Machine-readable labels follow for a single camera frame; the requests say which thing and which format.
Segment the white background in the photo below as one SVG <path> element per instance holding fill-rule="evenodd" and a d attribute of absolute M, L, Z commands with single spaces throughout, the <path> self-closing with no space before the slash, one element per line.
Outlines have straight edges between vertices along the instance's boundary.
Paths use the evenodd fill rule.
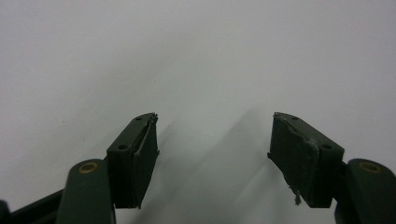
<path fill-rule="evenodd" d="M 396 171 L 395 1 L 1 1 L 0 198 L 14 211 L 159 114 L 119 223 L 334 223 L 266 158 L 275 111 Z"/>

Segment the screw hole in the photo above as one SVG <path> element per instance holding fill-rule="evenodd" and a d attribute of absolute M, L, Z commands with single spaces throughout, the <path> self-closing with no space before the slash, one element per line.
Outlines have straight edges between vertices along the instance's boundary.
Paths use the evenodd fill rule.
<path fill-rule="evenodd" d="M 367 161 L 363 161 L 363 162 L 359 163 L 359 165 L 361 166 L 361 168 L 363 170 L 368 171 L 370 173 L 379 174 L 381 172 L 381 168 L 379 168 L 377 165 L 367 162 Z"/>
<path fill-rule="evenodd" d="M 128 148 L 127 145 L 120 145 L 120 146 L 119 146 L 119 149 L 120 149 L 120 150 L 124 150 L 124 149 L 126 149 L 126 148 Z"/>
<path fill-rule="evenodd" d="M 326 144 L 325 144 L 325 145 L 322 145 L 322 147 L 323 147 L 323 148 L 326 148 L 326 149 L 330 149 L 330 148 L 332 148 L 331 146 L 329 146 L 329 145 L 326 145 Z"/>
<path fill-rule="evenodd" d="M 92 171 L 95 171 L 97 168 L 98 168 L 98 164 L 96 162 L 87 162 L 87 163 L 81 165 L 78 168 L 78 171 L 81 174 L 88 174 Z"/>

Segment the white surface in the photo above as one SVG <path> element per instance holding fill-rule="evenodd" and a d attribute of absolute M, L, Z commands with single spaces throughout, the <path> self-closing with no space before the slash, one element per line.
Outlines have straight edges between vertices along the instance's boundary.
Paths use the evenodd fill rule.
<path fill-rule="evenodd" d="M 159 114 L 119 223 L 334 223 L 266 159 L 275 111 L 396 171 L 394 1 L 1 1 L 0 198 L 11 210 Z"/>

